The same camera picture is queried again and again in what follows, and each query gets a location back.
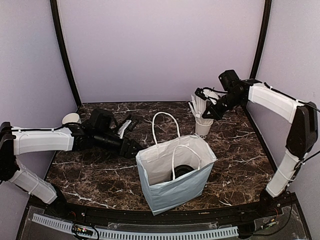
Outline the white cup holding straws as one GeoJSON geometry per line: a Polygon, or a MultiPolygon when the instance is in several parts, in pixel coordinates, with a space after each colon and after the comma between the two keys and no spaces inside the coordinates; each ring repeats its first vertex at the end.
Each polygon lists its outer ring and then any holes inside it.
{"type": "Polygon", "coordinates": [[[213,119],[204,119],[204,121],[201,121],[200,118],[195,119],[195,134],[201,137],[202,139],[206,139],[209,131],[211,129],[211,126],[213,124],[213,119]]]}

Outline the white paper bag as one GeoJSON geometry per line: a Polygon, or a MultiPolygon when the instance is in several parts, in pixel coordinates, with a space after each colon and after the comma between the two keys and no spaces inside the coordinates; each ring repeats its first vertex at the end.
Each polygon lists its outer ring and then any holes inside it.
{"type": "Polygon", "coordinates": [[[135,159],[143,195],[155,216],[200,196],[217,161],[204,139],[180,134],[140,150],[135,159]],[[194,170],[171,180],[179,165],[194,170]]]}

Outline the stack of paper cups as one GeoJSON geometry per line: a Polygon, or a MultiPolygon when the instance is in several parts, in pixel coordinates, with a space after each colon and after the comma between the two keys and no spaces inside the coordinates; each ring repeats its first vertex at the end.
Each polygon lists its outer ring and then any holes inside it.
{"type": "Polygon", "coordinates": [[[68,123],[77,123],[77,124],[81,124],[82,121],[80,119],[80,116],[75,113],[75,112],[72,112],[72,113],[69,113],[67,114],[63,119],[62,119],[62,124],[68,124],[68,123]]]}

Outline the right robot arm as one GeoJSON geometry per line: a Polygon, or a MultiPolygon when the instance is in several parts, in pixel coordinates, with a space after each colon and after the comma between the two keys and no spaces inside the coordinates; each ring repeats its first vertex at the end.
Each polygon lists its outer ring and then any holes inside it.
{"type": "Polygon", "coordinates": [[[286,139],[284,157],[274,176],[262,191],[263,199],[255,205],[255,213],[266,217],[275,208],[272,199],[280,196],[294,181],[302,165],[310,159],[308,153],[318,140],[319,109],[313,102],[291,97],[265,82],[239,79],[233,69],[219,75],[223,91],[210,87],[198,88],[195,95],[210,104],[202,114],[204,119],[220,120],[225,112],[248,102],[258,104],[287,120],[291,127],[286,139]]]}

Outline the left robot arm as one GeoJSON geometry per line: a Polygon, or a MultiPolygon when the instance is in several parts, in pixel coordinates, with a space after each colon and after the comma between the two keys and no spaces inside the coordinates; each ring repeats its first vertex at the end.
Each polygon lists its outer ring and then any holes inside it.
{"type": "Polygon", "coordinates": [[[136,117],[128,115],[122,123],[117,123],[112,112],[101,108],[94,109],[90,118],[82,123],[71,121],[56,128],[21,128],[3,122],[0,126],[0,180],[15,184],[51,205],[58,217],[67,218],[71,208],[59,188],[27,169],[17,156],[47,151],[78,152],[98,147],[132,159],[143,147],[125,134],[133,131],[138,122],[136,117]]]}

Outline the green circuit board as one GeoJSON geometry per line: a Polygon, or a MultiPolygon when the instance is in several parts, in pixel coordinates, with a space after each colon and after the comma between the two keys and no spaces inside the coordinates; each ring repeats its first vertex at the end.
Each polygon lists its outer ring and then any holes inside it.
{"type": "Polygon", "coordinates": [[[71,227],[71,232],[75,235],[83,235],[83,236],[92,236],[93,231],[88,229],[87,227],[73,224],[71,227]]]}

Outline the black front table rail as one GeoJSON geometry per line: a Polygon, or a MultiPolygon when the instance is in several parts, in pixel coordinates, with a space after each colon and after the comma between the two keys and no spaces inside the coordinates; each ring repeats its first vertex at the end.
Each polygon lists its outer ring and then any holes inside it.
{"type": "Polygon", "coordinates": [[[98,226],[107,226],[111,223],[136,225],[218,223],[220,226],[241,225],[263,217],[279,217],[282,212],[277,207],[272,207],[265,210],[264,214],[258,214],[257,202],[201,210],[170,210],[158,215],[153,215],[151,211],[107,209],[73,203],[68,203],[66,206],[72,211],[70,216],[67,217],[68,220],[98,226]]]}

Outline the left black frame post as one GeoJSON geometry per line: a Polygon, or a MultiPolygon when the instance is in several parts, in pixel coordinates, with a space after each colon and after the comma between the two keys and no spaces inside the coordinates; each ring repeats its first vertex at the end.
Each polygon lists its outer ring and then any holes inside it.
{"type": "Polygon", "coordinates": [[[52,15],[55,34],[56,34],[56,39],[57,39],[57,43],[60,51],[60,56],[62,59],[62,63],[64,66],[64,70],[66,73],[66,77],[68,80],[68,84],[69,84],[73,99],[75,101],[76,106],[79,108],[82,105],[82,101],[76,86],[76,82],[72,73],[71,64],[69,61],[69,56],[67,53],[67,48],[66,48],[66,44],[63,36],[63,30],[62,30],[60,15],[59,15],[58,1],[50,0],[49,2],[50,2],[51,15],[52,15]]]}

